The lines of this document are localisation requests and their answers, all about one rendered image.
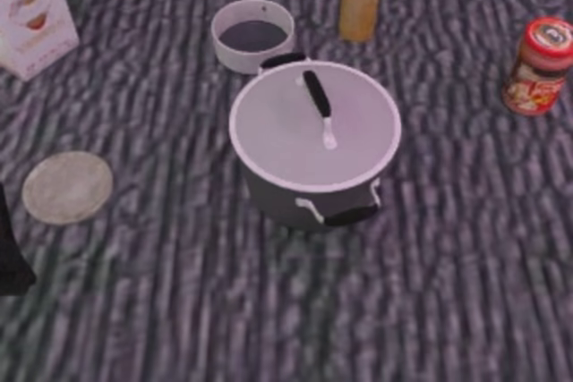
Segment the jar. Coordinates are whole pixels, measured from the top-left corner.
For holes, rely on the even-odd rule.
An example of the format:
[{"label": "jar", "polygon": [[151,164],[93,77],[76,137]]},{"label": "jar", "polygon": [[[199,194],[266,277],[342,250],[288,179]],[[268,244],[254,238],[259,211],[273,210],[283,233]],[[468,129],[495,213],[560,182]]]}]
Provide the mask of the jar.
[{"label": "jar", "polygon": [[507,107],[522,115],[543,115],[552,108],[573,63],[572,30],[571,24],[553,17],[527,24],[503,89]]}]

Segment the pot rim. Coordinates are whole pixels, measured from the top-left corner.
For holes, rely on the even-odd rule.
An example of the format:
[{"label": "pot rim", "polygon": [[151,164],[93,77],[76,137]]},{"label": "pot rim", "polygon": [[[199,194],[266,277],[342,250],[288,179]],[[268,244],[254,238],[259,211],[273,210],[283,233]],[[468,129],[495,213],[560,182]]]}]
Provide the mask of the pot rim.
[{"label": "pot rim", "polygon": [[370,181],[374,176],[379,174],[387,165],[388,163],[394,158],[396,152],[398,150],[398,145],[400,142],[400,138],[402,135],[402,120],[400,117],[400,112],[398,111],[398,106],[394,99],[390,96],[388,91],[382,87],[374,78],[367,75],[366,73],[354,69],[350,66],[346,66],[345,64],[339,64],[335,62],[327,62],[327,61],[320,61],[320,60],[307,60],[308,63],[321,65],[321,66],[328,66],[334,67],[337,69],[342,69],[347,72],[351,72],[360,78],[368,81],[371,83],[386,99],[389,104],[389,109],[394,117],[394,135],[392,137],[392,141],[390,143],[389,149],[384,153],[384,156],[381,160],[368,169],[367,171],[363,172],[362,174],[357,175],[354,178],[349,180],[343,181],[341,183],[329,183],[329,184],[322,184],[322,185],[315,185],[315,184],[303,184],[303,183],[293,183],[291,181],[284,180],[271,174],[264,169],[260,168],[244,151],[243,146],[239,140],[239,137],[236,133],[236,117],[237,111],[243,99],[249,94],[252,87],[254,87],[258,82],[262,80],[266,80],[272,77],[275,73],[281,73],[285,69],[295,67],[301,63],[291,63],[291,64],[283,64],[276,68],[270,69],[269,71],[261,73],[256,78],[252,79],[243,89],[239,92],[239,95],[236,97],[235,101],[233,102],[233,106],[231,107],[231,113],[229,116],[229,136],[231,137],[231,143],[233,144],[233,148],[235,152],[239,156],[239,159],[256,175],[260,178],[264,179],[269,183],[273,183],[280,188],[284,188],[291,191],[297,192],[307,192],[307,193],[328,193],[328,192],[336,192],[336,191],[343,191],[349,190],[354,188],[362,183]]}]

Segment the carton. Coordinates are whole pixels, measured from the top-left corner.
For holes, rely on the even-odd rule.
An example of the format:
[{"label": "carton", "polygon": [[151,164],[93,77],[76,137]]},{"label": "carton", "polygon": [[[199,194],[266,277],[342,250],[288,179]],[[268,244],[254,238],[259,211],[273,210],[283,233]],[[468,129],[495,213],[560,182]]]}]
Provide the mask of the carton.
[{"label": "carton", "polygon": [[0,0],[0,66],[28,81],[79,44],[66,0]]}]

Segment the round coaster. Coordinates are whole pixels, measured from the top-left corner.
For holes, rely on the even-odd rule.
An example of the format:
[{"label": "round coaster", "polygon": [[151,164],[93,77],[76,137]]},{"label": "round coaster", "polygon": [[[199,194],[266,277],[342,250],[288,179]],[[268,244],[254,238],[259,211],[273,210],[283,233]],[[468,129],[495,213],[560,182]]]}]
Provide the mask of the round coaster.
[{"label": "round coaster", "polygon": [[22,199],[38,221],[67,225],[94,215],[111,195],[113,183],[103,159],[82,151],[63,152],[34,167]]}]

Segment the gray pot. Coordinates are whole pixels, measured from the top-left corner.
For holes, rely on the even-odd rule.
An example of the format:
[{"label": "gray pot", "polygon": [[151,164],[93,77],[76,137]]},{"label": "gray pot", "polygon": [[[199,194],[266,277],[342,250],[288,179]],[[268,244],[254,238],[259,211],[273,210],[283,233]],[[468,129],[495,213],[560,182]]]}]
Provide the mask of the gray pot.
[{"label": "gray pot", "polygon": [[396,103],[378,82],[300,54],[264,62],[229,121],[254,204],[310,231],[376,214],[381,172],[401,130]]}]

